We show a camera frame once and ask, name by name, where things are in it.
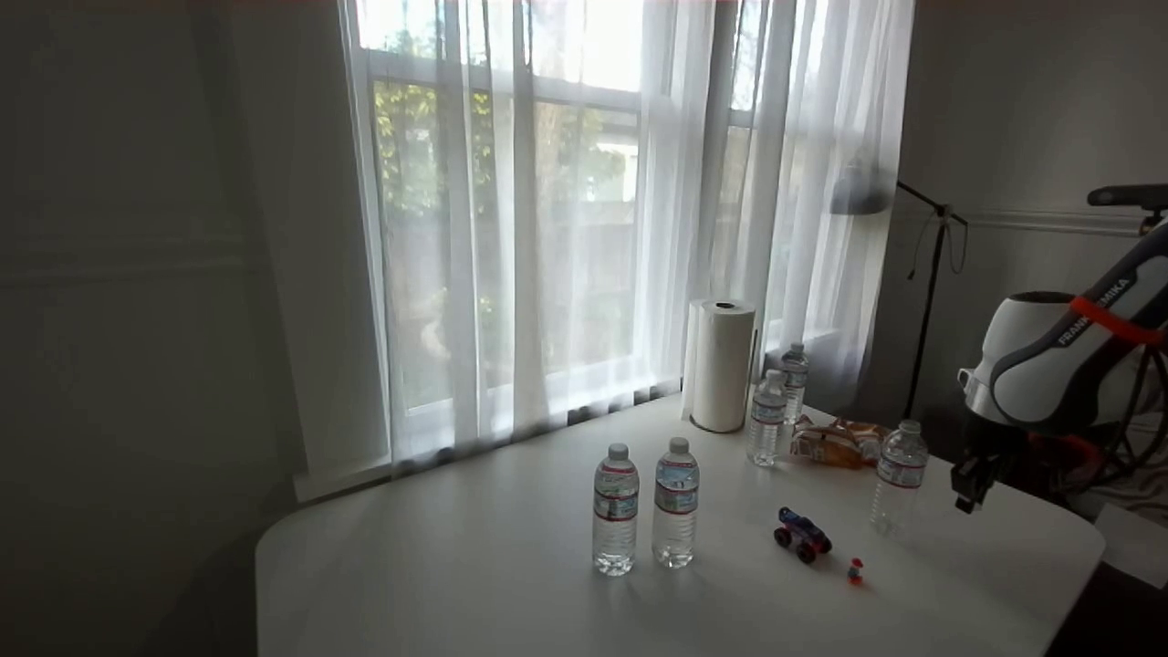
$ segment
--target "white table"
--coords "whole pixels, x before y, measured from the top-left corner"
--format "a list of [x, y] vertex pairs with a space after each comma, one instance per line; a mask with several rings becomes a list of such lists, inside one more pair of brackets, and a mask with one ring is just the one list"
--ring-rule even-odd
[[[646, 480], [674, 435], [703, 475], [686, 573], [649, 562]], [[611, 443], [641, 471], [626, 580], [589, 567]], [[943, 460], [904, 533], [871, 529], [871, 490], [871, 471], [755, 471], [742, 435], [703, 435], [664, 396], [278, 520], [254, 553], [259, 652], [1045, 652], [1101, 553], [1096, 524], [1007, 485], [960, 514]], [[774, 544], [780, 503], [833, 536], [833, 558], [803, 567]], [[848, 580], [850, 553], [864, 587]]]

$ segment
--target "bicycle seat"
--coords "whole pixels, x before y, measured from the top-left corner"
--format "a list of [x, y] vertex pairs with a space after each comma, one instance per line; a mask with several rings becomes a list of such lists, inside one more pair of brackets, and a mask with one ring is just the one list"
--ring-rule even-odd
[[1158, 185], [1097, 185], [1086, 194], [1086, 203], [1140, 203], [1145, 211], [1168, 208], [1168, 181]]

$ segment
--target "paper towel roll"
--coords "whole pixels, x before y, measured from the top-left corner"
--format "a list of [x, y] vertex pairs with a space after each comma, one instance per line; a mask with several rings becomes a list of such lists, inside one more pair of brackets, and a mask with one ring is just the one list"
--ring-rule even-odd
[[686, 418], [703, 432], [742, 432], [753, 378], [755, 311], [737, 301], [694, 301], [686, 343]]

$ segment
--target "sheer white curtain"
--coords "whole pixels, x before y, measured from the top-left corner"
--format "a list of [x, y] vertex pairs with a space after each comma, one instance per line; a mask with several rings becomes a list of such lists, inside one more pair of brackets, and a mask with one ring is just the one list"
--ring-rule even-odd
[[809, 345], [809, 400], [850, 404], [871, 336], [895, 198], [912, 0], [746, 0], [710, 99], [715, 215], [703, 295], [759, 305], [764, 345]]
[[393, 460], [674, 387], [701, 295], [858, 372], [883, 219], [823, 203], [895, 172], [912, 0], [342, 13]]

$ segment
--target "water bottle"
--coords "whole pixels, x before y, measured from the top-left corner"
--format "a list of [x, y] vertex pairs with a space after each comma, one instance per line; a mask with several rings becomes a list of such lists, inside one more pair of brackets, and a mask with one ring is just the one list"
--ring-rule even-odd
[[791, 343], [777, 370], [766, 370], [753, 396], [753, 463], [777, 468], [791, 447], [791, 424], [803, 416], [805, 349]]
[[904, 533], [904, 524], [912, 524], [924, 468], [928, 468], [928, 444], [918, 438], [918, 424], [903, 418], [898, 432], [883, 443], [877, 460], [871, 524], [879, 533]]
[[686, 438], [671, 438], [658, 460], [652, 558], [686, 570], [696, 544], [696, 485], [701, 471]]
[[591, 567], [602, 576], [626, 576], [636, 553], [636, 503], [640, 475], [626, 444], [613, 443], [611, 456], [594, 468], [591, 497]]

